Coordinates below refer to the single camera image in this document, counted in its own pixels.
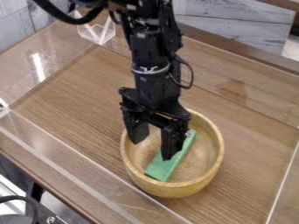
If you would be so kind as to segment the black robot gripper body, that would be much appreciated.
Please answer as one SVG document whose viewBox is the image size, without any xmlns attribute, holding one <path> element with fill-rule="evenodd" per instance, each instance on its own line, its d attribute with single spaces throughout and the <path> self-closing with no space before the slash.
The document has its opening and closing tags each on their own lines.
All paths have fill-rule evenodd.
<svg viewBox="0 0 299 224">
<path fill-rule="evenodd" d="M 131 67 L 135 87 L 122 87 L 122 108 L 143 114 L 143 118 L 158 128 L 169 121 L 190 121 L 191 114 L 179 102 L 182 89 L 182 66 L 167 65 L 148 69 Z"/>
</svg>

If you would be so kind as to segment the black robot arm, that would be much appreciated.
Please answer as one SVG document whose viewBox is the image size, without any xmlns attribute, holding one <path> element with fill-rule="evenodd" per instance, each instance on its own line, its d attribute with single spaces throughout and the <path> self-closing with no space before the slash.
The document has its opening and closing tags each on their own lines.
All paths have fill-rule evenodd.
<svg viewBox="0 0 299 224">
<path fill-rule="evenodd" d="M 130 47 L 135 86 L 119 89 L 126 130 L 134 144 L 162 131 L 162 157 L 169 160 L 183 149 L 191 114 L 179 103 L 183 89 L 178 55 L 183 33 L 174 15 L 174 0 L 108 0 L 114 21 L 122 25 Z"/>
</svg>

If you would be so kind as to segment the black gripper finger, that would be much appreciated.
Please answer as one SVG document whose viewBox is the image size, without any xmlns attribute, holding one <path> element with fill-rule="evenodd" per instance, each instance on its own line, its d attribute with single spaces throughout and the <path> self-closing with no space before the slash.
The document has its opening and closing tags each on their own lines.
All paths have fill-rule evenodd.
<svg viewBox="0 0 299 224">
<path fill-rule="evenodd" d="M 139 144 L 150 136 L 148 121 L 143 118 L 142 113 L 130 111 L 126 107 L 122 110 L 130 140 L 134 144 Z"/>
<path fill-rule="evenodd" d="M 162 126 L 162 156 L 163 160 L 171 160 L 174 155 L 183 149 L 187 121 L 169 121 Z"/>
</svg>

